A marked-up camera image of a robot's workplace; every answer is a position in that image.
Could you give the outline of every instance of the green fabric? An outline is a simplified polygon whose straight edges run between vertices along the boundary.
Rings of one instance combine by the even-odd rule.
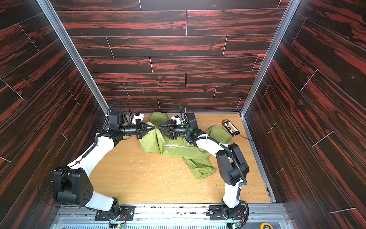
[[[168,121],[166,114],[154,112],[148,124],[158,126],[166,121]],[[231,144],[231,135],[220,126],[213,126],[206,133],[219,142]],[[147,153],[182,158],[197,179],[203,179],[215,173],[215,169],[208,159],[211,154],[194,145],[189,145],[182,137],[178,137],[176,140],[169,139],[156,128],[139,141],[140,147]]]

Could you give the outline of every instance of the wood grain wall panel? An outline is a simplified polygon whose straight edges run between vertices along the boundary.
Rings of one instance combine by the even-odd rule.
[[[38,50],[42,50],[47,45],[58,39],[57,34],[48,22],[44,13],[29,18],[28,20],[19,23],[19,25],[32,40]]]
[[[306,18],[300,15],[298,12],[295,12],[290,24],[288,25],[283,38],[292,44],[300,32],[302,25],[304,24]]]
[[[252,85],[257,71],[226,73],[187,73],[187,86]]]
[[[282,197],[282,203],[287,210],[289,218],[294,219],[295,222],[301,222],[302,224],[310,226],[311,222],[307,217],[305,217],[306,214],[304,212],[304,208],[302,207],[300,199],[286,175],[286,169],[283,169],[274,175],[274,179],[278,184],[277,186]]]
[[[57,39],[4,76],[3,80],[25,100],[28,100],[69,60],[70,55],[61,41]]]
[[[84,123],[89,117],[89,114],[93,111],[94,106],[97,104],[94,99],[94,95],[89,93],[85,100],[79,106],[75,106],[67,116],[70,121],[62,129],[62,134],[71,142],[74,142],[82,129]]]
[[[293,155],[289,155],[284,163],[289,161],[288,163],[291,165],[287,175],[293,182],[295,190],[299,193],[304,207],[311,209],[311,213],[318,220],[321,220],[327,212],[353,207],[322,161],[307,143],[296,123],[288,114],[287,107],[276,96],[272,86],[267,90],[263,99],[289,150],[293,153]]]
[[[91,73],[98,87],[142,87],[142,76],[145,74],[110,74],[110,73]]]
[[[272,174],[275,174],[283,169],[284,166],[282,165],[282,162],[286,160],[291,152],[288,149],[286,142],[276,125],[274,125],[268,132],[267,140],[270,143],[269,147],[272,149],[272,151],[270,153],[266,153],[265,157],[269,158],[270,165],[273,167]]]
[[[129,99],[127,89],[125,87],[99,87],[104,99],[115,99],[118,100]]]
[[[140,0],[142,10],[234,10],[277,8],[279,0]]]
[[[366,50],[306,20],[293,46],[352,98],[366,107]]]
[[[0,77],[38,52],[19,24],[0,31],[0,44]]]
[[[268,50],[274,34],[229,35],[224,55],[263,54]]]
[[[252,117],[254,118],[254,115],[256,115],[257,117],[256,122],[260,121],[261,127],[263,129],[262,132],[264,135],[266,135],[275,124],[275,121],[272,118],[270,111],[267,109],[266,105],[263,102],[263,99],[261,98],[261,95],[258,92],[255,93],[253,102],[254,104],[252,108]]]
[[[70,37],[81,56],[113,56],[106,37]]]
[[[70,93],[78,102],[78,104],[83,104],[84,101],[87,101],[86,98],[91,94],[91,90],[89,86],[86,84],[85,79],[81,76],[80,72],[76,71],[76,80],[72,88],[70,88]]]
[[[258,71],[261,67],[263,60],[264,60],[265,54],[259,54],[257,57],[257,60],[255,61],[254,67],[252,71]]]
[[[70,147],[71,143],[64,136],[59,134],[56,141],[39,164],[39,167],[20,193],[20,196],[1,222],[2,227],[26,228],[33,213],[42,201],[37,194],[38,186],[40,186],[41,195],[44,195],[49,185],[51,185],[50,188],[52,189],[53,185],[50,181],[51,175],[48,175],[49,179],[46,179],[46,182],[41,183],[41,181],[46,173],[61,165],[61,162]]]
[[[187,108],[186,112],[240,112],[241,107]]]
[[[114,56],[219,56],[226,36],[108,37]]]
[[[32,100],[14,114],[11,121],[4,123],[0,129],[0,156],[8,160],[15,158],[37,128],[57,107],[63,95],[68,93],[76,72],[74,63],[68,63]]]
[[[110,98],[105,98],[105,101],[108,103],[108,105],[111,105],[114,102],[120,101],[120,99],[110,99]],[[157,99],[144,99],[143,101],[141,101],[141,99],[124,99],[123,100],[125,103],[127,103],[131,109],[132,108],[138,108],[138,109],[151,109],[151,110],[155,110],[155,109],[159,109],[159,103]],[[119,110],[124,110],[126,111],[127,108],[125,105],[123,104],[116,104],[113,108],[119,109]]]
[[[240,97],[234,98],[203,98],[203,99],[159,99],[160,108],[176,108],[179,105],[185,108],[212,108],[235,107]]]
[[[189,99],[189,98],[213,98],[215,87],[158,87],[158,88],[127,88],[131,99]]]
[[[142,74],[143,87],[184,87],[185,74]]]
[[[256,112],[253,112],[253,120],[257,120],[259,118],[259,116],[256,115]],[[263,163],[264,166],[264,170],[267,174],[268,177],[268,181],[272,187],[272,190],[275,194],[275,198],[279,197],[279,189],[277,188],[276,185],[276,181],[274,179],[274,177],[272,176],[273,172],[271,170],[270,165],[272,165],[271,163],[269,163],[269,161],[267,161],[267,159],[265,158],[265,154],[268,151],[271,151],[271,149],[268,147],[269,143],[268,140],[266,138],[266,135],[264,133],[264,129],[262,128],[261,125],[253,127],[252,123],[249,124],[249,131],[252,134],[252,138],[255,141],[254,144],[257,148],[257,152],[259,154],[259,157],[261,159],[261,162]]]
[[[265,73],[261,83],[259,84],[258,86],[258,91],[259,91],[259,94],[261,94],[261,97],[264,96],[264,94],[266,93],[267,89],[270,87],[268,81],[266,80],[266,75],[268,73]]]
[[[366,221],[362,218],[357,209],[339,211],[331,213],[329,216],[344,229],[366,228]]]
[[[34,132],[29,141],[1,174],[0,195],[1,198],[6,197],[7,199],[0,210],[1,221],[36,171],[46,153],[51,149],[63,127],[69,121],[65,117],[75,106],[77,106],[77,103],[69,93]]]
[[[25,101],[0,80],[0,126],[8,120]]]
[[[155,73],[210,73],[251,71],[256,55],[152,57]]]
[[[43,199],[52,205],[61,206],[59,202],[54,201],[53,189],[51,187],[47,189],[47,191],[43,195]],[[56,217],[56,214],[58,213],[58,210],[58,208],[52,207],[44,203],[43,201],[40,202],[32,218],[28,222],[26,229],[50,228],[52,226],[54,218]]]
[[[317,69],[284,39],[282,39],[273,58],[299,91]]]
[[[366,166],[337,136],[331,133],[314,146],[325,166],[353,205],[366,217]]]
[[[93,73],[152,73],[146,57],[82,57]]]
[[[36,0],[10,0],[1,3],[0,30],[42,13]]]
[[[290,0],[280,0],[280,4],[278,4],[278,8],[286,8],[289,3],[290,3]]]
[[[0,175],[5,171],[9,164],[9,161],[5,160],[4,158],[0,158]]]
[[[266,78],[268,83],[271,84],[271,88],[291,114],[310,145],[314,145],[332,131],[332,128],[288,80],[274,60],[268,67],[268,73]]]
[[[301,93],[366,164],[366,109],[319,71],[313,75]]]
[[[350,42],[366,48],[366,5],[363,1],[306,0],[299,13]]]
[[[219,86],[215,90],[215,98],[246,97],[252,85],[243,86]]]
[[[274,33],[284,9],[187,12],[187,35]]]
[[[70,36],[184,36],[186,11],[57,11]]]
[[[65,11],[119,11],[140,10],[138,0],[50,0],[55,10]]]
[[[239,100],[238,108],[242,109],[246,100],[247,97],[241,97]]]

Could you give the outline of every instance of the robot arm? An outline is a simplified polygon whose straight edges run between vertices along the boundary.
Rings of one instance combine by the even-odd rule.
[[[117,220],[120,207],[116,198],[104,196],[96,191],[89,180],[94,167],[124,136],[136,135],[141,139],[154,126],[142,122],[143,114],[136,113],[125,125],[124,113],[110,113],[101,133],[82,155],[67,167],[53,172],[53,197],[61,203],[76,204],[103,212],[109,220]]]
[[[189,144],[208,151],[216,157],[222,179],[225,181],[225,195],[221,209],[227,219],[233,219],[239,209],[241,186],[246,185],[246,174],[249,167],[236,144],[223,144],[210,138],[197,126],[193,113],[185,113],[181,108],[181,117],[172,117],[172,120],[159,126],[161,133],[168,138],[185,137]],[[76,204],[97,210],[103,213],[108,220],[115,221],[120,217],[121,209],[118,199],[104,196],[96,191],[89,180],[89,175],[98,162],[118,142],[125,140],[124,136],[136,135],[141,139],[154,126],[142,122],[143,115],[135,114],[128,124],[124,113],[108,113],[106,124],[101,133],[95,136],[95,141],[81,156],[53,172],[53,197],[61,203]]]
[[[204,149],[217,159],[219,172],[225,184],[225,195],[222,199],[221,209],[223,216],[233,219],[240,205],[240,191],[242,185],[247,185],[246,175],[249,172],[248,164],[236,144],[224,144],[211,138],[200,130],[193,113],[185,113],[180,107],[180,116],[159,126],[160,132],[170,138],[185,137],[189,144]]]

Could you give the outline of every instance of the black bracket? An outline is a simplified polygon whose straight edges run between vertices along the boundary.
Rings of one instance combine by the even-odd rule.
[[[211,220],[227,220],[224,218],[223,215],[223,211],[221,210],[221,205],[210,205],[209,206],[209,211],[207,211],[207,213],[209,213],[210,219]],[[248,212],[245,211],[245,206],[244,205],[239,205],[239,211],[241,211],[244,215],[244,218],[246,216],[246,214],[248,214]],[[237,214],[237,216],[233,219],[233,220],[242,220],[242,215]]]
[[[121,208],[121,214],[122,214],[122,212],[124,212],[126,214],[126,221],[132,221],[132,219],[134,218],[134,214],[135,214],[135,206],[119,205],[119,207]],[[99,215],[98,214],[95,215],[94,221],[108,221],[108,219],[102,212]],[[120,217],[117,221],[124,221],[124,219],[123,219],[123,217]]]

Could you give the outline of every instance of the black cable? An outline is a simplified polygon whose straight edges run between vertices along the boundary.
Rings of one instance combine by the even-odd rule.
[[[65,170],[65,169],[68,169],[68,168],[69,168],[69,167],[66,167],[66,168],[63,168],[63,169],[55,169],[55,170],[52,170],[52,171],[50,171],[50,172],[46,173],[46,174],[43,176],[43,178],[42,178],[41,182],[38,184],[38,187],[37,187],[37,193],[38,193],[38,195],[40,196],[41,200],[43,200],[46,204],[48,204],[48,205],[50,205],[50,206],[52,206],[52,207],[81,207],[81,206],[79,206],[79,205],[75,205],[75,206],[56,206],[56,205],[52,205],[52,204],[48,203],[47,201],[45,201],[45,200],[42,198],[41,194],[40,194],[40,186],[41,186],[41,183],[43,183],[43,181],[45,180],[45,178],[46,178],[46,176],[47,176],[48,174],[50,174],[50,173],[52,173],[52,172],[55,172],[55,171],[59,171],[59,170]]]

